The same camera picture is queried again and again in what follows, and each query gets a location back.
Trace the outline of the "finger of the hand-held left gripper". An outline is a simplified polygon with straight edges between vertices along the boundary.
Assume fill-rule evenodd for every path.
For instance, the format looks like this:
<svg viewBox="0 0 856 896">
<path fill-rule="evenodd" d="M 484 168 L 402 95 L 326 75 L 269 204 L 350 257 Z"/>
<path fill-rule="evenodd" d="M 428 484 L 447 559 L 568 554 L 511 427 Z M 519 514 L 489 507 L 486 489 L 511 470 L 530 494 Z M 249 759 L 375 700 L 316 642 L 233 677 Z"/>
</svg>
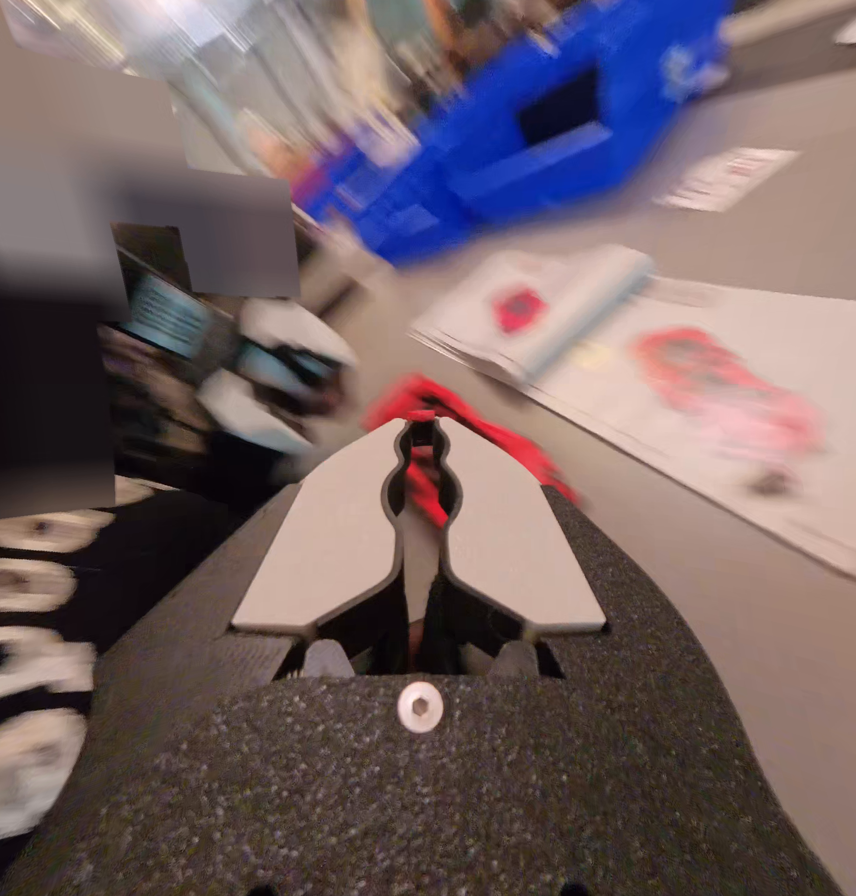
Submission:
<svg viewBox="0 0 856 896">
<path fill-rule="evenodd" d="M 344 338 L 292 299 L 247 300 L 239 326 L 244 338 L 264 350 L 304 350 L 345 367 L 358 365 Z"/>
<path fill-rule="evenodd" d="M 224 431 L 277 454 L 308 454 L 312 443 L 276 411 L 267 409 L 242 376 L 218 369 L 196 391 L 198 404 Z"/>
</svg>

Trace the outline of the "blue plastic bin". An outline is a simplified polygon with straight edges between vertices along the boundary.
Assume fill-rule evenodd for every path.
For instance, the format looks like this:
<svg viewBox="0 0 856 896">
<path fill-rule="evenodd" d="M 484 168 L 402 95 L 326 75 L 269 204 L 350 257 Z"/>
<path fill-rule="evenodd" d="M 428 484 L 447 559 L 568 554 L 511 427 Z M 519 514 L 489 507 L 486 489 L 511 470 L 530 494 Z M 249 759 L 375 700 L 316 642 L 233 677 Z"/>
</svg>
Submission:
<svg viewBox="0 0 856 896">
<path fill-rule="evenodd" d="M 723 60 L 724 1 L 578 2 L 513 39 L 436 133 L 465 212 L 501 224 L 618 188 Z"/>
<path fill-rule="evenodd" d="M 369 252 L 394 266 L 456 248 L 473 231 L 438 147 L 408 131 L 359 126 L 343 135 L 292 182 L 292 201 L 324 228 L 342 220 Z"/>
</svg>

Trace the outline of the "lego instruction booklet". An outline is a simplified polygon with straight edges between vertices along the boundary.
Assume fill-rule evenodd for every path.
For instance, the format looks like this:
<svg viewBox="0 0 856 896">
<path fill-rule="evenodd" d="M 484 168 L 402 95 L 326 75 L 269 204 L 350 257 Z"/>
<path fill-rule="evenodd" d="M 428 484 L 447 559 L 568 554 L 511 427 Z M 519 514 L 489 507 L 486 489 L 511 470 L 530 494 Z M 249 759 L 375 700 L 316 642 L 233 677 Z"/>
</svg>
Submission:
<svg viewBox="0 0 856 896">
<path fill-rule="evenodd" d="M 856 579 L 856 301 L 500 252 L 411 337 Z"/>
</svg>

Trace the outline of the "red lego car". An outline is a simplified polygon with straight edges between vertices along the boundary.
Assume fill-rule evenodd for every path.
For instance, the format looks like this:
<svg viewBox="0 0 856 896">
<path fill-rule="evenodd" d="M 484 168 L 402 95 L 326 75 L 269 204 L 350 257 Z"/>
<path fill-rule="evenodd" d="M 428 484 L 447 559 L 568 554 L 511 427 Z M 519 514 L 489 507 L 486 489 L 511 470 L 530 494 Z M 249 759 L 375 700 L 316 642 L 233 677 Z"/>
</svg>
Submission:
<svg viewBox="0 0 856 896">
<path fill-rule="evenodd" d="M 483 418 L 455 392 L 421 374 L 398 379 L 375 399 L 362 416 L 362 429 L 369 432 L 393 419 L 408 420 L 411 412 L 433 409 L 437 418 L 451 418 L 509 454 L 545 487 L 553 487 L 572 504 L 580 498 L 564 479 L 552 458 L 535 442 Z M 415 449 L 406 473 L 407 496 L 426 520 L 442 529 L 447 514 L 439 499 L 439 476 L 431 449 Z"/>
</svg>

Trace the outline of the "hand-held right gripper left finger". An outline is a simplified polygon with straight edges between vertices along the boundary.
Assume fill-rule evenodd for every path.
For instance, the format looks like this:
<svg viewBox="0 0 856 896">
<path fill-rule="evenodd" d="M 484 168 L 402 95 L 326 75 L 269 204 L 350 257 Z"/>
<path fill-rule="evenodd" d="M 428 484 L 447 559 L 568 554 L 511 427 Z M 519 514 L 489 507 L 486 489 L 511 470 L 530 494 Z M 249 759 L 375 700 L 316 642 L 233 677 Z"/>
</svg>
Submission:
<svg viewBox="0 0 856 896">
<path fill-rule="evenodd" d="M 408 608 L 399 514 L 409 422 L 394 419 L 300 483 L 232 620 L 243 633 L 333 639 L 352 655 L 386 643 L 404 658 Z"/>
</svg>

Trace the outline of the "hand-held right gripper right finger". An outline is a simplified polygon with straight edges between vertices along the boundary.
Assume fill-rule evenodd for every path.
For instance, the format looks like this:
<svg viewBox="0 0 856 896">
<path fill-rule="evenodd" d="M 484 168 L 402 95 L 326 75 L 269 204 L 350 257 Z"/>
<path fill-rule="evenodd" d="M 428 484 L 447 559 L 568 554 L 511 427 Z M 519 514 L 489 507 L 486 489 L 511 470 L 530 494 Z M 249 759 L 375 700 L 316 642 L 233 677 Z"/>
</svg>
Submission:
<svg viewBox="0 0 856 896">
<path fill-rule="evenodd" d="M 446 515 L 426 646 L 456 658 L 472 644 L 600 633 L 606 616 L 539 479 L 450 418 L 433 424 L 438 498 Z"/>
</svg>

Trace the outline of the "black shirt white print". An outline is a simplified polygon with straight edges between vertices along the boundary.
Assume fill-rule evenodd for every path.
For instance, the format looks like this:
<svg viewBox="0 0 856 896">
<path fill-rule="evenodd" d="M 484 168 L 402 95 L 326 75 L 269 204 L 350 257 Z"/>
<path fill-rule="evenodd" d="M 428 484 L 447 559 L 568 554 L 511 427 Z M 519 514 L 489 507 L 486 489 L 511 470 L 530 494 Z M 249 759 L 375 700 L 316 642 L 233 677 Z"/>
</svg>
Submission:
<svg viewBox="0 0 856 896">
<path fill-rule="evenodd" d="M 196 563 L 190 495 L 131 479 L 117 492 L 111 508 L 0 520 L 0 843 L 67 784 L 98 660 Z"/>
</svg>

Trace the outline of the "white sticker sheet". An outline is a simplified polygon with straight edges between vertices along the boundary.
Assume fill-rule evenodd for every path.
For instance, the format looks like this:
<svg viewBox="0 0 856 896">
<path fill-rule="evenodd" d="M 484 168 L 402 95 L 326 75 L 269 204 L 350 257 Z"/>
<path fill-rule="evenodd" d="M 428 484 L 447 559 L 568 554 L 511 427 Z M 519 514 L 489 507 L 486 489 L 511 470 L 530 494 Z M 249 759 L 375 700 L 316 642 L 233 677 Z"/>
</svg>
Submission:
<svg viewBox="0 0 856 896">
<path fill-rule="evenodd" d="M 733 148 L 703 158 L 655 199 L 662 207 L 723 213 L 798 158 L 798 151 Z"/>
</svg>

